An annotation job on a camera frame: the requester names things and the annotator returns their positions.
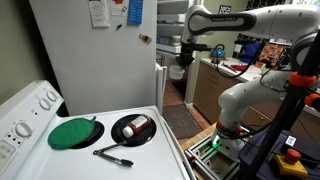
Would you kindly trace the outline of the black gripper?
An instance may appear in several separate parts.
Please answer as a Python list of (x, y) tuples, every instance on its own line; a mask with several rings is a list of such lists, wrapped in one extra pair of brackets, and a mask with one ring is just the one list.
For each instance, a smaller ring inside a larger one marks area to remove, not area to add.
[(181, 69), (185, 69), (194, 61), (194, 57), (193, 57), (194, 51), (202, 52), (202, 51), (210, 51), (210, 50), (211, 48), (205, 44), (183, 43), (181, 46), (181, 52), (175, 58), (175, 60)]

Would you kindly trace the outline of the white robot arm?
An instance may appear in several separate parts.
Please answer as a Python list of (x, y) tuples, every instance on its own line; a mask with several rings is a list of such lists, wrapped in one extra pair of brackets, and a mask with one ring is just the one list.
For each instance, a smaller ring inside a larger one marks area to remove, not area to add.
[[(181, 68), (186, 68), (194, 61), (195, 51), (209, 49), (196, 42), (199, 35), (236, 31), (256, 38), (290, 41), (291, 64), (300, 65), (319, 32), (319, 18), (320, 9), (315, 5), (274, 5), (231, 14), (212, 14), (202, 5), (193, 5), (186, 12), (181, 53), (176, 60)], [(215, 149), (236, 159), (244, 147), (239, 133), (248, 107), (284, 97), (284, 84), (290, 75), (290, 69), (274, 71), (225, 90), (219, 97), (221, 112), (212, 135)]]

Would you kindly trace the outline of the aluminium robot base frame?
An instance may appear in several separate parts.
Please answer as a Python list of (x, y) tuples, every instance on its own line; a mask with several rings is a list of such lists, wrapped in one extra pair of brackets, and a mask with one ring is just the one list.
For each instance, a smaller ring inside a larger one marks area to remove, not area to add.
[(237, 180), (239, 162), (223, 154), (219, 148), (220, 138), (208, 136), (186, 149), (185, 155), (205, 180)]

